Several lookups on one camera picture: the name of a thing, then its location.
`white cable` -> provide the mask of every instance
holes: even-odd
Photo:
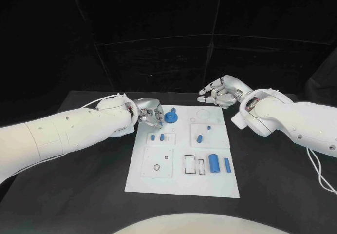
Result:
[[[314,160],[313,160],[313,158],[311,158],[310,151],[311,151],[311,153],[314,154],[314,157],[316,157],[316,160],[317,160],[317,163],[319,163],[319,169],[317,169],[317,166],[316,166],[316,164],[314,164]],[[309,148],[307,148],[307,153],[309,153],[309,158],[310,158],[311,163],[313,163],[313,165],[314,165],[316,171],[317,171],[317,173],[319,173],[319,181],[320,181],[322,187],[323,187],[327,191],[330,191],[330,192],[333,192],[333,193],[337,194],[337,191],[335,190],[333,186],[330,185],[330,183],[327,182],[326,178],[324,178],[323,175],[322,175],[322,162],[320,162],[320,159],[319,159],[319,157],[317,157],[317,155],[316,155],[313,149],[309,149]],[[324,182],[326,182],[326,184],[329,185],[330,189],[323,185],[322,180],[324,180]]]
[[[121,95],[121,94],[110,95],[110,96],[107,96],[107,97],[103,97],[103,98],[97,99],[95,101],[93,101],[91,103],[88,103],[87,105],[84,105],[81,108],[87,107],[88,105],[91,105],[91,104],[95,103],[97,101],[106,100],[106,99],[108,99],[108,98],[111,98],[111,97],[116,97],[116,96],[120,96],[120,97],[127,98],[127,95],[126,95],[126,94],[123,94],[123,95]],[[55,156],[55,157],[52,157],[52,158],[49,158],[49,159],[46,159],[46,160],[44,160],[44,161],[41,161],[41,162],[32,164],[31,166],[25,167],[22,170],[19,170],[12,176],[15,176],[16,174],[19,174],[21,172],[23,172],[26,169],[29,169],[31,167],[36,166],[38,164],[41,164],[41,163],[44,163],[44,162],[48,162],[48,161],[51,161],[51,160],[54,160],[54,159],[57,159],[57,158],[59,158],[59,157],[62,157],[62,156],[65,156],[65,155],[67,155],[67,154],[62,154],[62,155],[59,155],[59,156]]]

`blue object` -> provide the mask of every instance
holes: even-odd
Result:
[[[218,155],[209,155],[209,169],[212,173],[221,172]]]
[[[225,165],[226,165],[226,172],[231,173],[231,165],[229,165],[229,161],[228,158],[225,158]]]
[[[166,113],[165,121],[167,123],[176,123],[176,121],[178,121],[176,108],[173,108],[172,111]]]
[[[202,135],[198,136],[196,141],[198,141],[198,143],[202,143]]]

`white board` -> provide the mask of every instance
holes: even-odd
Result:
[[[176,123],[165,123],[160,130],[144,123],[139,125],[126,191],[239,198],[221,107],[163,106],[165,113],[173,107],[178,113]],[[199,132],[203,134],[202,143],[195,139]],[[160,134],[167,137],[165,141],[160,141]],[[152,135],[156,135],[157,141],[152,141]],[[211,173],[211,154],[218,154],[219,173]],[[185,172],[185,155],[196,157],[195,174]],[[225,158],[229,160],[231,173],[226,172]],[[203,160],[203,175],[199,173],[199,159]]]

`black table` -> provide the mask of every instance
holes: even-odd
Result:
[[[59,111],[80,108],[107,92],[72,91]],[[163,105],[205,105],[198,94],[129,93]],[[241,198],[124,192],[136,132],[23,171],[0,204],[0,233],[104,233],[152,217],[211,213],[241,217],[294,234],[337,230],[337,196],[317,181],[304,147],[280,131],[258,136],[224,110]],[[337,187],[337,158],[319,155],[323,175]]]

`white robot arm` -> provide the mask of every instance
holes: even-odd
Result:
[[[0,128],[0,183],[32,165],[87,148],[108,137],[133,133],[137,121],[162,128],[165,113],[157,99],[130,100],[126,95],[113,96],[100,99],[95,110],[85,105]]]
[[[228,109],[241,102],[239,112],[232,118],[235,125],[247,126],[267,137],[281,130],[304,147],[337,157],[337,108],[310,102],[294,103],[273,89],[252,90],[235,77],[224,76],[199,92],[201,102],[214,103]]]

